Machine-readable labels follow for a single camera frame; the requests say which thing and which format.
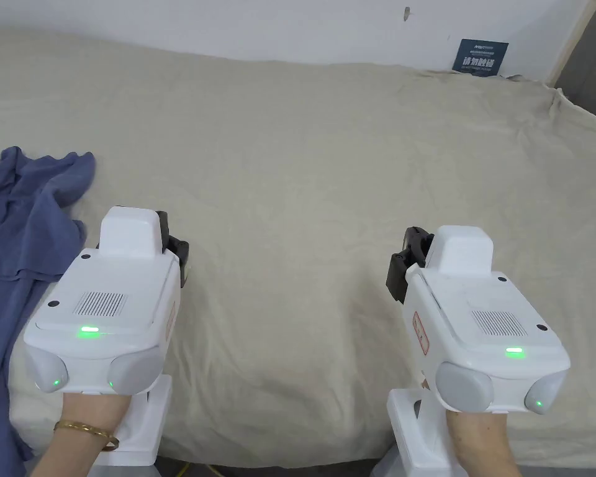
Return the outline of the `person's right hand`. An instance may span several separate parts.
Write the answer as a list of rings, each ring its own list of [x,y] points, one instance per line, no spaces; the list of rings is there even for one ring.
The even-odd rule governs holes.
[[[475,442],[504,436],[507,415],[446,411],[446,422],[449,434],[455,442]]]

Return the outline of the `person's left hand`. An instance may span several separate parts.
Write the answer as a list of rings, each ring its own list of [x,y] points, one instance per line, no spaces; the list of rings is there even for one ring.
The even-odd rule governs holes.
[[[132,397],[118,394],[65,393],[60,423],[86,426],[113,437]]]

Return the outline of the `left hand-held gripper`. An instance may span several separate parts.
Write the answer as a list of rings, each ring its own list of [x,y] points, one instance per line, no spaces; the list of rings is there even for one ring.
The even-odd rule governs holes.
[[[186,283],[189,244],[168,213],[112,207],[30,318],[27,369],[43,393],[129,395],[119,448],[96,468],[154,468],[172,379],[163,371]]]

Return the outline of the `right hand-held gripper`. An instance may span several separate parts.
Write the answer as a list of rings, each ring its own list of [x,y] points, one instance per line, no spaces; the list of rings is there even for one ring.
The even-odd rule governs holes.
[[[446,411],[543,415],[571,366],[559,337],[509,280],[492,269],[480,228],[405,231],[386,286],[401,303],[412,355],[428,387],[393,389],[395,445],[373,476],[465,476],[449,447]]]

